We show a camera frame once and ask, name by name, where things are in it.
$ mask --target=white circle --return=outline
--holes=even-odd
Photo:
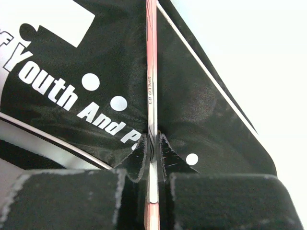
[[[198,162],[198,156],[195,153],[191,153],[187,156],[186,162],[189,165],[194,165]]]
[[[82,77],[82,85],[88,91],[98,89],[100,85],[99,78],[93,73],[87,73]]]
[[[113,97],[110,104],[112,109],[114,109],[115,111],[123,111],[127,108],[128,105],[126,99],[122,96]]]

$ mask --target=shiny nylon fabric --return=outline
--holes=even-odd
[[[131,140],[123,143],[121,138],[133,129],[147,132],[145,1],[76,2],[95,15],[77,48],[43,27],[34,32],[29,25],[21,26],[21,37],[32,41],[25,50],[33,56],[10,72],[0,111],[115,166],[131,153],[136,143]],[[196,153],[199,161],[193,168],[201,173],[276,174],[265,149],[206,76],[165,17],[159,11],[157,16],[158,124],[173,149],[183,159]],[[173,20],[184,29],[178,15]],[[199,46],[193,48],[200,53]],[[48,99],[46,95],[51,89],[41,95],[20,81],[18,74],[30,60],[55,79],[61,77],[67,85],[75,87],[78,100],[69,111]],[[88,91],[82,86],[82,76],[86,73],[99,77],[97,90]],[[115,111],[110,105],[111,99],[119,95],[128,104],[123,111]],[[99,105],[95,119],[103,113],[112,122],[124,122],[125,127],[111,135],[87,122],[86,117],[79,118],[77,114],[91,102]]]

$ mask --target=black bag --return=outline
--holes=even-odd
[[[193,168],[201,173],[276,175],[256,131],[170,0],[160,4],[159,130],[183,159],[197,154]],[[38,9],[37,17],[21,16],[21,24],[0,13],[2,124],[97,167],[114,167],[147,132],[145,1],[63,0]],[[0,137],[0,146],[7,145],[6,133]],[[22,139],[15,145],[27,149]],[[1,151],[0,158],[9,161],[14,152]],[[52,160],[69,167],[60,157]]]

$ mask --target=white wall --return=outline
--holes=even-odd
[[[172,2],[258,131],[307,228],[307,1]]]

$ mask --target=black padding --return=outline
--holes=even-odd
[[[139,229],[136,202],[125,170],[24,174],[6,199],[0,229]]]
[[[268,175],[172,174],[172,215],[181,230],[303,230],[283,184]]]

